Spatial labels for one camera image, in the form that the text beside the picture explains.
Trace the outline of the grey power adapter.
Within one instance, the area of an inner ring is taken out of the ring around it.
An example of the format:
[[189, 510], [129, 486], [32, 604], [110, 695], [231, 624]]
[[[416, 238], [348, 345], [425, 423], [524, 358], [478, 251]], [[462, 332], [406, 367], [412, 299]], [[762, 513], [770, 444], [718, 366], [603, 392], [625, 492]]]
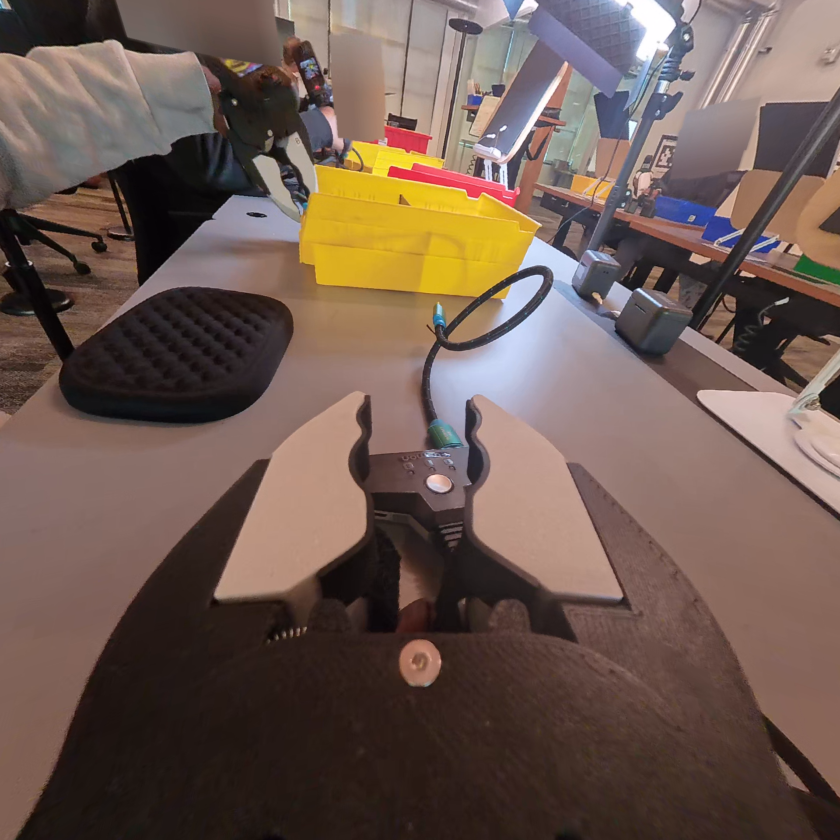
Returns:
[[623, 270], [611, 255], [587, 249], [580, 258], [571, 285], [580, 298], [602, 301], [622, 277]]
[[632, 291], [615, 321], [616, 334], [636, 352], [651, 357], [666, 355], [694, 317], [661, 291]]

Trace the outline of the blue plastic bin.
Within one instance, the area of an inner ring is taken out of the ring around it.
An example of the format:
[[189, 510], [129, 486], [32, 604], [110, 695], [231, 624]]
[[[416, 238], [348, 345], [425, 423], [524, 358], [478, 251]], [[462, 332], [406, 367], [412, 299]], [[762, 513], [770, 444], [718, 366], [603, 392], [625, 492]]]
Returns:
[[697, 228], [705, 228], [716, 212], [717, 209], [713, 206], [661, 194], [657, 196], [654, 205], [654, 217], [670, 223]]
[[[733, 249], [739, 243], [744, 228], [736, 228], [729, 217], [715, 215], [705, 226], [701, 239], [721, 249]], [[773, 234], [762, 234], [750, 249], [751, 255], [766, 255], [776, 249], [781, 240]]]

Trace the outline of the person's left forearm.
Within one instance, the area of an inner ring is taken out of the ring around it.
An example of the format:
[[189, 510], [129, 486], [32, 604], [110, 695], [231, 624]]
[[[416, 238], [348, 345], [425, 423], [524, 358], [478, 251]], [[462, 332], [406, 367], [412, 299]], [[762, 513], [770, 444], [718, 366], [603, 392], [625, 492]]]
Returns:
[[213, 103], [191, 52], [115, 40], [1, 55], [1, 208], [20, 209], [127, 161], [210, 133]]

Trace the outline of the yellow plastic bin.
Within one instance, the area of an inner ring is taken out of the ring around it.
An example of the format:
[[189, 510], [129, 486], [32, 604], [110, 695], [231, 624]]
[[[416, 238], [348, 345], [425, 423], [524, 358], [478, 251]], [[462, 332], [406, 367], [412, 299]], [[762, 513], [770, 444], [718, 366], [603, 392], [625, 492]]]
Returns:
[[520, 269], [539, 224], [494, 196], [318, 166], [300, 262], [319, 285], [476, 298]]
[[422, 164], [438, 169], [443, 168], [442, 159], [408, 152], [400, 148], [382, 145], [379, 143], [367, 143], [353, 141], [350, 153], [344, 160], [344, 167], [354, 172], [365, 172], [375, 175], [388, 176], [391, 167], [411, 170], [413, 165]]

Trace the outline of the black monitor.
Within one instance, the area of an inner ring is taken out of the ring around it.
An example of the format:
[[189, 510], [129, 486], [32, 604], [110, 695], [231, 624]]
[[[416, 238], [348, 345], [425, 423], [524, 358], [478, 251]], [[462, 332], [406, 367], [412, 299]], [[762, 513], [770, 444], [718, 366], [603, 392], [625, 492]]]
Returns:
[[[782, 172], [796, 157], [800, 146], [828, 106], [827, 101], [783, 101], [762, 105], [759, 133], [752, 168]], [[804, 175], [827, 178], [838, 156], [839, 128], [822, 144]]]

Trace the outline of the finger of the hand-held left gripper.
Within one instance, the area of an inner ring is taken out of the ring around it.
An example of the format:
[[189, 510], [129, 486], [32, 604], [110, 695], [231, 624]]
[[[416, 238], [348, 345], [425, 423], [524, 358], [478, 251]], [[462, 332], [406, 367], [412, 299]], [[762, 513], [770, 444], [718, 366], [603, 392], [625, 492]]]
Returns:
[[275, 145], [253, 160], [263, 189], [271, 201], [293, 222], [300, 223], [308, 205], [295, 205], [287, 190], [287, 146]]
[[310, 195], [319, 191], [310, 139], [298, 112], [288, 117], [288, 123], [287, 190], [295, 205], [308, 205]]

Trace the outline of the black board on white stand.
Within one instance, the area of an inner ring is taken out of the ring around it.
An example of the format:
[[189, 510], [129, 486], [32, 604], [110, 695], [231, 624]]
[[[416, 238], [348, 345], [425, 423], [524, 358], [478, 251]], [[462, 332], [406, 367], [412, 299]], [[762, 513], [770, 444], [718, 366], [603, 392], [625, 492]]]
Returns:
[[[797, 222], [802, 257], [838, 273], [838, 230], [826, 224], [838, 215], [835, 171], [805, 205]], [[731, 431], [835, 513], [839, 512], [839, 352], [797, 396], [771, 392], [701, 391], [700, 403]]]
[[565, 62], [550, 47], [541, 41], [533, 45], [474, 144], [487, 180], [496, 167], [499, 183], [513, 190], [516, 178], [509, 178], [508, 164], [520, 157], [518, 152], [559, 86], [564, 68]]

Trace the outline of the person's left hand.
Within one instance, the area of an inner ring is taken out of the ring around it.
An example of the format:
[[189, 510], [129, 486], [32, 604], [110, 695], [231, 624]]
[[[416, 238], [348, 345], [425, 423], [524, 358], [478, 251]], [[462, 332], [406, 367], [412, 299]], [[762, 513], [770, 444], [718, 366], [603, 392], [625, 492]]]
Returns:
[[223, 70], [224, 65], [222, 61], [215, 56], [196, 53], [196, 58], [202, 66], [206, 84], [210, 91], [213, 103], [213, 126], [218, 133], [226, 138], [228, 136], [228, 123], [221, 109], [221, 101], [219, 97], [222, 92], [222, 84], [217, 75], [217, 71]]

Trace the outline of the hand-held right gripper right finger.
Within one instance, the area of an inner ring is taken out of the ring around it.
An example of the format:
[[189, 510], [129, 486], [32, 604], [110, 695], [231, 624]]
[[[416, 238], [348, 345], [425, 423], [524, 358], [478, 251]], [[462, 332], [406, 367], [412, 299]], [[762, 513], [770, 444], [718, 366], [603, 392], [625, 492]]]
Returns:
[[572, 607], [625, 610], [625, 591], [567, 459], [486, 396], [465, 407], [463, 527], [437, 596], [437, 628], [519, 613], [526, 629], [571, 629]]

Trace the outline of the red plastic bin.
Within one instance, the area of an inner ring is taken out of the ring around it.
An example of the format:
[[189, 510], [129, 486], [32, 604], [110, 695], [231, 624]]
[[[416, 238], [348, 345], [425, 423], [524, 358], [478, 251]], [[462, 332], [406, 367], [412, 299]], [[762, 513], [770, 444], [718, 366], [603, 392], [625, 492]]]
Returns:
[[429, 134], [386, 124], [385, 141], [389, 148], [399, 149], [413, 154], [427, 154], [432, 140]]
[[510, 189], [498, 182], [416, 162], [410, 168], [392, 165], [387, 175], [403, 181], [451, 187], [465, 192], [470, 198], [487, 194], [510, 207], [515, 206], [520, 195], [518, 188]]

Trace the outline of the black wrist rest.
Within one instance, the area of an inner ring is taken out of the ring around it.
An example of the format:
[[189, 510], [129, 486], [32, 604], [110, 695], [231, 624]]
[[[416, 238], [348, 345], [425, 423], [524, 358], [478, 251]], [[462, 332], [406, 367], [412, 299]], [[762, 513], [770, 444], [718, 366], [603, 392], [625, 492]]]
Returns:
[[293, 318], [255, 293], [181, 287], [127, 310], [78, 346], [59, 372], [67, 404], [95, 417], [207, 424], [266, 392], [288, 350]]

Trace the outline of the studio light on stand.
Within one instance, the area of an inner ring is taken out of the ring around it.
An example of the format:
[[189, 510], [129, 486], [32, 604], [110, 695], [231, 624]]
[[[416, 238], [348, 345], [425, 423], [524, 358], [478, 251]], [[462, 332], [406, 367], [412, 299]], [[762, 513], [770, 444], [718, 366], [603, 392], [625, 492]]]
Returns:
[[681, 99], [681, 92], [672, 93], [670, 88], [682, 76], [681, 62], [695, 46], [693, 28], [682, 14], [681, 2], [614, 1], [537, 2], [531, 14], [529, 29], [538, 41], [608, 97], [615, 95], [623, 74], [635, 61], [651, 62], [657, 53], [665, 54], [658, 74], [648, 73], [656, 86], [590, 237], [592, 250], [605, 243], [655, 122]]

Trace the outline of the black hdmi switch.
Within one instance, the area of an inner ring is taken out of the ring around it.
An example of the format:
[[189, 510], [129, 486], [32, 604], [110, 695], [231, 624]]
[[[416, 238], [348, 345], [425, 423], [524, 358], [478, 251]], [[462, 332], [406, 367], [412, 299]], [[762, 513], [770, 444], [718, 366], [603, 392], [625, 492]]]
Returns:
[[468, 457], [467, 447], [371, 455], [364, 486], [375, 519], [414, 530], [443, 555], [454, 552], [464, 527]]

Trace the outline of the black floor lamp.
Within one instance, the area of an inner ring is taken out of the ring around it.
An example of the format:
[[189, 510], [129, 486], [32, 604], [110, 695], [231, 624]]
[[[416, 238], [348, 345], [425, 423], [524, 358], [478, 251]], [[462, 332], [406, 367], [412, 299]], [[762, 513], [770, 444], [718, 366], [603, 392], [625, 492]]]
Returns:
[[455, 115], [455, 105], [458, 98], [460, 72], [463, 66], [463, 58], [466, 50], [466, 39], [468, 37], [478, 36], [482, 33], [482, 27], [474, 20], [466, 18], [452, 18], [448, 21], [448, 26], [459, 35], [458, 53], [455, 63], [455, 76], [451, 93], [449, 97], [448, 114], [445, 125], [444, 140], [442, 145], [443, 158], [445, 159], [448, 152], [448, 141], [450, 138], [453, 119]]
[[738, 243], [731, 249], [721, 267], [706, 291], [698, 300], [693, 310], [689, 327], [699, 331], [704, 318], [709, 314], [713, 305], [721, 296], [725, 286], [734, 277], [736, 271], [747, 258], [751, 248], [758, 242], [762, 232], [769, 226], [773, 217], [778, 213], [784, 201], [793, 192], [796, 184], [803, 177], [805, 171], [820, 152], [824, 144], [830, 139], [839, 124], [839, 91], [836, 91], [828, 102], [819, 119], [813, 123], [803, 142], [797, 148], [791, 162], [785, 166], [777, 182], [771, 187], [768, 195], [749, 220]]

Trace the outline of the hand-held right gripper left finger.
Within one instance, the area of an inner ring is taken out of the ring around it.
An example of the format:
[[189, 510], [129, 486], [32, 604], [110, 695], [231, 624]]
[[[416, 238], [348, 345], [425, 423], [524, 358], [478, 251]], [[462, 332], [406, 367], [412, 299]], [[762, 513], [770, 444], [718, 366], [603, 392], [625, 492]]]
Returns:
[[279, 603], [304, 627], [322, 600], [367, 602], [371, 626], [393, 628], [400, 561], [376, 533], [370, 475], [371, 398], [352, 392], [292, 433], [268, 460], [213, 598]]

